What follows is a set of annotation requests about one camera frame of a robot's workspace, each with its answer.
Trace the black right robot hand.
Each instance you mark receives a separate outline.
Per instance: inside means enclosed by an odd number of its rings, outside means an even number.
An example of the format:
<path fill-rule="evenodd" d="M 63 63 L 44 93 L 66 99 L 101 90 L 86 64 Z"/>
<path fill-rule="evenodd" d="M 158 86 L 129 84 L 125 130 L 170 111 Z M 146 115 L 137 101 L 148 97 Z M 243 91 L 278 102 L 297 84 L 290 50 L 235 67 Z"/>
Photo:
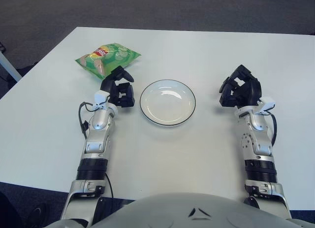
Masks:
<path fill-rule="evenodd" d="M 220 104 L 223 107 L 258 106 L 262 96 L 261 84 L 243 65 L 225 79 L 220 87 Z"/>

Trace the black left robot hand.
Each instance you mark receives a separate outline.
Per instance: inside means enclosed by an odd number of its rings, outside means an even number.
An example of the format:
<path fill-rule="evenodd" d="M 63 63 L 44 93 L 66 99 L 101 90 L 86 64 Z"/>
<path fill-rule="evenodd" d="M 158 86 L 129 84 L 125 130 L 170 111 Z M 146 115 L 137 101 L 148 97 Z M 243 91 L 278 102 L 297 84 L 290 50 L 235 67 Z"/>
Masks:
<path fill-rule="evenodd" d="M 100 90 L 109 93 L 107 102 L 120 107 L 133 107 L 133 82 L 133 77 L 122 66 L 118 66 L 103 79 Z"/>

